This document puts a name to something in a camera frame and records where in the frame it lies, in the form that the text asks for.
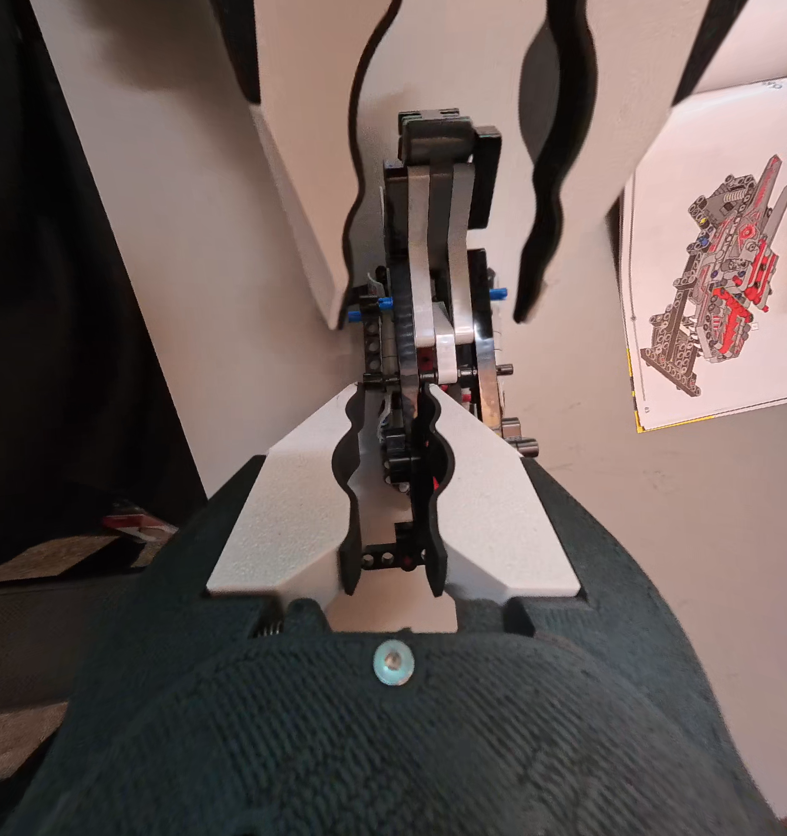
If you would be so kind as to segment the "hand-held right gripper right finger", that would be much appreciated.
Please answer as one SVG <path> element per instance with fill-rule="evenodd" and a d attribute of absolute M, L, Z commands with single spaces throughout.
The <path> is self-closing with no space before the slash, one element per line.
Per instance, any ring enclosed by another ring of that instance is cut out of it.
<path fill-rule="evenodd" d="M 437 384 L 427 384 L 430 583 L 455 601 L 573 599 L 580 581 L 521 454 Z"/>

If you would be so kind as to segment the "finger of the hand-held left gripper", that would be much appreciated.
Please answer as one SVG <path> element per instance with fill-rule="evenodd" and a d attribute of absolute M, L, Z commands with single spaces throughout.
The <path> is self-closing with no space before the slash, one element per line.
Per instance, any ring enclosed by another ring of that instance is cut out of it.
<path fill-rule="evenodd" d="M 343 326 L 349 240 L 366 191 L 357 109 L 401 2 L 255 1 L 260 101 L 251 107 L 296 250 L 328 329 Z"/>
<path fill-rule="evenodd" d="M 534 2 L 555 58 L 521 73 L 519 120 L 534 219 L 513 319 L 531 319 L 556 267 L 601 222 L 671 110 L 708 2 Z"/>

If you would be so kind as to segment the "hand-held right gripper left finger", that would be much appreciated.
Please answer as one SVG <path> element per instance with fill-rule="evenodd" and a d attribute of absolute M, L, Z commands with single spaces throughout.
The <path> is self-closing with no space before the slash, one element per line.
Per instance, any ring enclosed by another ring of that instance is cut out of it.
<path fill-rule="evenodd" d="M 341 390 L 270 449 L 207 581 L 213 597 L 327 607 L 360 576 L 363 387 Z"/>

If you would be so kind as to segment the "grey black toy brick model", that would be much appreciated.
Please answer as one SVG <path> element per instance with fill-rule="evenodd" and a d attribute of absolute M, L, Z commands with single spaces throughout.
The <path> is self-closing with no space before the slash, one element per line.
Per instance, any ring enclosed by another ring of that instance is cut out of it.
<path fill-rule="evenodd" d="M 402 112 L 398 158 L 383 164 L 385 265 L 348 295 L 347 320 L 363 326 L 363 384 L 380 391 L 376 435 L 384 479 L 409 495 L 412 521 L 395 524 L 392 549 L 372 546 L 364 569 L 424 566 L 439 596 L 448 553 L 437 503 L 451 480 L 451 444 L 436 432 L 441 408 L 430 385 L 450 394 L 517 452 L 537 442 L 504 415 L 491 304 L 506 299 L 484 249 L 467 235 L 489 222 L 501 134 L 457 109 Z"/>

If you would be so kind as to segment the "white instruction booklet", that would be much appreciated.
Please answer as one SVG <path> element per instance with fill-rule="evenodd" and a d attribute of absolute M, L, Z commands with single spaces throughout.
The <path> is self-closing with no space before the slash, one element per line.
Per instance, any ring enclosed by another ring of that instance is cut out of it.
<path fill-rule="evenodd" d="M 696 94 L 624 187 L 639 431 L 787 402 L 787 78 Z"/>

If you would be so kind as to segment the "person's black clothing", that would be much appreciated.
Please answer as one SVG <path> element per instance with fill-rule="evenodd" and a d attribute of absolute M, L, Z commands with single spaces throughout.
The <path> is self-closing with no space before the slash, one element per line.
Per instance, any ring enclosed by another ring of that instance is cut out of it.
<path fill-rule="evenodd" d="M 0 565 L 206 499 L 32 4 L 0 1 Z"/>

